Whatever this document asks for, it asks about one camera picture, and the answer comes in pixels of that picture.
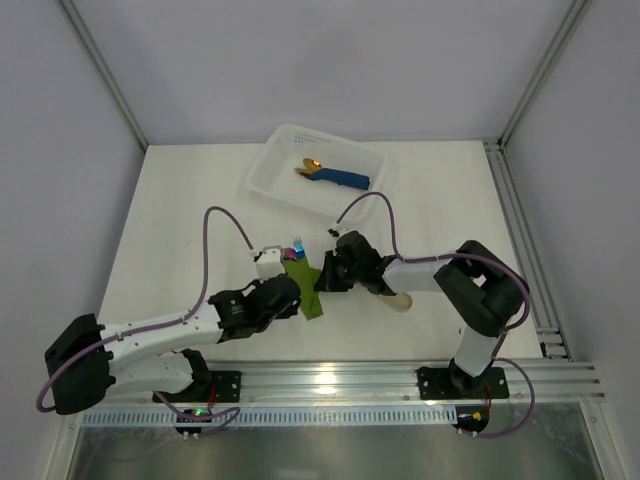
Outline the green paper napkin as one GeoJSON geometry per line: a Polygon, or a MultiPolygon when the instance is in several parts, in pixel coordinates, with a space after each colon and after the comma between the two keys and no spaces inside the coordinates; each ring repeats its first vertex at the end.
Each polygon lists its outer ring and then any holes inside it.
{"type": "Polygon", "coordinates": [[[323,315],[319,294],[314,287],[320,277],[320,271],[309,265],[306,257],[298,260],[285,259],[283,262],[286,273],[300,288],[299,309],[307,320],[313,320],[323,315]]]}

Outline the iridescent blue fork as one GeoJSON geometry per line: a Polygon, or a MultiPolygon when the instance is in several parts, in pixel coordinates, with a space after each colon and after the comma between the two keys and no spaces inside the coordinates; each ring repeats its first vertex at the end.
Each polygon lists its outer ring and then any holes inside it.
{"type": "Polygon", "coordinates": [[[302,259],[306,256],[304,244],[300,238],[294,239],[293,250],[297,259],[302,259]]]}

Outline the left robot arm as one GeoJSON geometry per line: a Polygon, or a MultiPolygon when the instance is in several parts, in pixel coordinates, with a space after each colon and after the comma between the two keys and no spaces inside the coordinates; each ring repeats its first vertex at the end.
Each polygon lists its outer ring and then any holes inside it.
{"type": "Polygon", "coordinates": [[[110,395],[139,392],[152,393],[157,402],[197,401],[212,384],[199,346],[248,339],[272,321],[296,315],[300,301],[298,284],[280,274],[220,291],[167,317],[103,325],[94,314],[82,315],[45,351],[49,378],[36,408],[71,415],[110,395]]]}

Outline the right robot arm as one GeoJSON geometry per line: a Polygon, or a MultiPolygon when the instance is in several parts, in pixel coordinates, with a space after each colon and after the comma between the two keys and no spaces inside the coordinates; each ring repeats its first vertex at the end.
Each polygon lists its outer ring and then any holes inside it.
{"type": "Polygon", "coordinates": [[[461,343],[446,367],[416,370],[420,398],[489,400],[510,396],[505,372],[495,365],[507,333],[530,312],[527,283],[484,245],[466,241],[439,257],[382,256],[357,231],[340,234],[325,253],[317,292],[347,292],[355,285],[380,297],[441,292],[465,323],[461,343]]]}

